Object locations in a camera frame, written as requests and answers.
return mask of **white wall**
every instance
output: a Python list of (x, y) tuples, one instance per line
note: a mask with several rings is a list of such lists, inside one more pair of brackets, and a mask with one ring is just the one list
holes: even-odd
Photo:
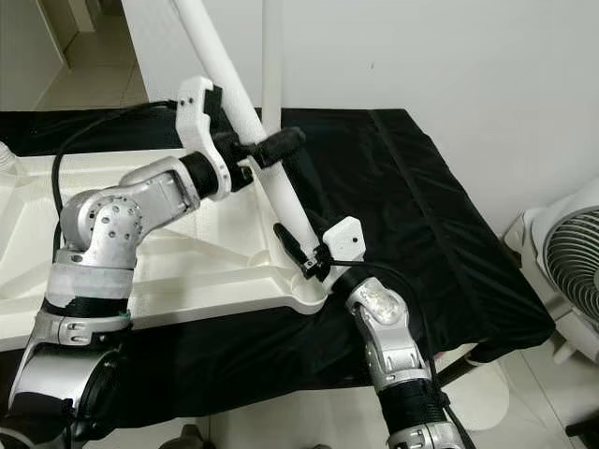
[(42, 0), (41, 6), (60, 48), (65, 50), (79, 31), (68, 0)]
[[(252, 101), (262, 92), (261, 0), (205, 0), (214, 26)], [(123, 0), (141, 75), (150, 100), (176, 98), (181, 81), (203, 74), (170, 0)]]
[(63, 66), (36, 0), (0, 0), (0, 110), (31, 110)]
[[(285, 106), (406, 108), (496, 232), (599, 175), (598, 2), (284, 1)], [(174, 95), (200, 71), (174, 12), (124, 3), (150, 97)], [(261, 2), (206, 3), (258, 105)]]
[(77, 29), (82, 33), (95, 31), (100, 5), (96, 0), (68, 0)]

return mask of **white rod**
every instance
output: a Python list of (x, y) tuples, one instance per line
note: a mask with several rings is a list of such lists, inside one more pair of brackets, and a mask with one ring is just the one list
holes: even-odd
[[(235, 66), (201, 0), (175, 0), (183, 28), (196, 55), (214, 84), (223, 88), (223, 109), (239, 135), (241, 143), (257, 143), (266, 138), (250, 97), (245, 92)], [(298, 200), (281, 163), (261, 169), (252, 158), (250, 163), (258, 176), (279, 221), (298, 240), (306, 253), (318, 245), (306, 212)]]
[(283, 0), (262, 1), (262, 124), (281, 129), (283, 94)]

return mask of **electric fan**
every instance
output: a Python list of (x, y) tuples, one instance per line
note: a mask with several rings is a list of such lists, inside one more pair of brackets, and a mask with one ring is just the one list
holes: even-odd
[(554, 360), (580, 351), (599, 363), (599, 179), (527, 210), (504, 241), (520, 253), (522, 273), (566, 338)]

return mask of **white tray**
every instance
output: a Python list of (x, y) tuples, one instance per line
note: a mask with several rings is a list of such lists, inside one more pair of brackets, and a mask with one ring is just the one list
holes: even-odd
[[(127, 171), (182, 149), (68, 155), (63, 196), (118, 183)], [(0, 351), (23, 347), (43, 299), (57, 220), (51, 156), (0, 168)], [(135, 328), (163, 326), (243, 311), (288, 306), (314, 313), (324, 302), (272, 233), (274, 216), (259, 185), (156, 230), (138, 249), (129, 309)]]

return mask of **silver robotic arm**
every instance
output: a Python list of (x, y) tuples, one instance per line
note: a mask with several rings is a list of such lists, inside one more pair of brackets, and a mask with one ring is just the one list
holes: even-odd
[(15, 447), (65, 447), (65, 439), (84, 442), (111, 430), (99, 412), (116, 400), (136, 249), (153, 229), (197, 210), (217, 187), (208, 160), (194, 153), (161, 159), (66, 204), (66, 245), (52, 265), (2, 422)]
[[(258, 145), (229, 141), (217, 150), (203, 112), (217, 88), (196, 80), (184, 90), (185, 98), (201, 101), (180, 103), (177, 128), (197, 131), (188, 142), (201, 140), (197, 151), (139, 168), (117, 186), (75, 195), (61, 212), (66, 244), (56, 254), (0, 423), (0, 442), (7, 448), (82, 446), (112, 431), (126, 369), (121, 346), (131, 328), (127, 301), (138, 245), (152, 230), (197, 210), (201, 198), (221, 199), (251, 182), (251, 171), (238, 164), (242, 159), (270, 167), (302, 143), (301, 132), (283, 130)], [(310, 256), (282, 225), (274, 231), (306, 278), (316, 276), (326, 289), (347, 297), (366, 343), (389, 447), (465, 448), (435, 396), (402, 297), (363, 269), (340, 266), (364, 255), (359, 221), (347, 217), (333, 226)]]

